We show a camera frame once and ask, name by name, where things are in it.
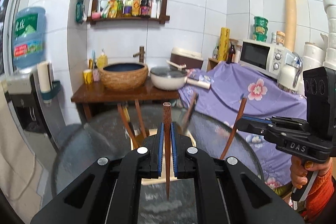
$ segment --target silver screw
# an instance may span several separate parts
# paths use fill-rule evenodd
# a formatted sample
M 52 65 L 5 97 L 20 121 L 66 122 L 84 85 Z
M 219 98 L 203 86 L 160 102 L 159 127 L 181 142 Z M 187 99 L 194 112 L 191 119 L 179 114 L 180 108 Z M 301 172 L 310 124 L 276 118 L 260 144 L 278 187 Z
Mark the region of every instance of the silver screw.
M 98 159 L 98 161 L 97 161 L 97 163 L 99 164 L 99 165 L 105 165 L 105 164 L 107 164 L 109 162 L 109 160 L 107 159 L 107 158 L 100 158 L 100 159 Z
M 189 147 L 187 151 L 189 154 L 196 154 L 198 152 L 196 147 Z
M 236 165 L 238 163 L 238 160 L 235 157 L 230 157 L 226 161 L 228 164 L 231 164 L 231 165 Z
M 137 149 L 137 152 L 138 152 L 139 154 L 146 154 L 146 153 L 148 152 L 148 149 L 147 149 L 146 147 L 142 146 L 142 147 L 139 147 L 139 148 Z

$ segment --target faucet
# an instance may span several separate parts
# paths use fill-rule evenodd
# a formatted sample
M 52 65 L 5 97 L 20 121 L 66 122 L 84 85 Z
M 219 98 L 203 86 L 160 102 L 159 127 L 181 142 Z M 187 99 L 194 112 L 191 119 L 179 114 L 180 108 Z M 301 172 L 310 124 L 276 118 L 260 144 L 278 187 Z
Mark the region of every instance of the faucet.
M 139 56 L 139 62 L 143 63 L 143 58 L 145 56 L 145 46 L 140 46 L 139 52 L 133 54 L 133 57 Z
M 293 81 L 293 88 L 295 88 L 296 85 L 297 85 L 297 82 L 299 80 L 299 76 L 300 76 L 300 74 L 301 74 L 301 72 L 303 70 L 303 66 L 302 66 L 302 59 L 301 59 L 301 57 L 296 52 L 293 52 L 293 54 L 295 55 L 295 58 L 294 58 L 294 60 L 292 62 L 292 66 L 294 68 L 297 68 L 297 72 L 296 72 L 296 75 L 295 75 L 294 81 Z

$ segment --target green label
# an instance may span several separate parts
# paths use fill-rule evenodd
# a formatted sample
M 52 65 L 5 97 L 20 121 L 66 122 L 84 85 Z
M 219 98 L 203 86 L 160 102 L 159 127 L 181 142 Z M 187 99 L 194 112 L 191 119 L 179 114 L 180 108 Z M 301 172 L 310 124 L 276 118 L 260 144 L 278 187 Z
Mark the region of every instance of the green label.
M 14 46 L 14 57 L 28 55 L 43 50 L 42 39 L 31 40 L 26 43 Z
M 15 21 L 15 37 L 20 37 L 24 34 L 34 33 L 37 30 L 38 14 L 30 14 L 20 17 Z

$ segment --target orange sweater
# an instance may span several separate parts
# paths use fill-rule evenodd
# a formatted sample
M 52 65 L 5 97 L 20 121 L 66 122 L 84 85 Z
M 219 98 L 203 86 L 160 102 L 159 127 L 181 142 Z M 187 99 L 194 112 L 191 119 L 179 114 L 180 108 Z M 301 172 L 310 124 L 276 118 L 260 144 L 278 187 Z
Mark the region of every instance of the orange sweater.
M 306 199 L 305 216 L 313 222 L 334 193 L 332 166 L 323 177 L 317 177 Z

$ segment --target blue water jug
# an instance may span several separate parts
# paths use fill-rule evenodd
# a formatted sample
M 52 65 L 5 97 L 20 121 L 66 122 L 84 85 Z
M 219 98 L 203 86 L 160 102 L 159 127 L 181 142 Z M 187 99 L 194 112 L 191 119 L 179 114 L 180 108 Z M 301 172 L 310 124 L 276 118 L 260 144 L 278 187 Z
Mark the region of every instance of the blue water jug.
M 45 60 L 45 9 L 28 7 L 16 14 L 13 39 L 13 65 L 18 69 L 34 66 Z

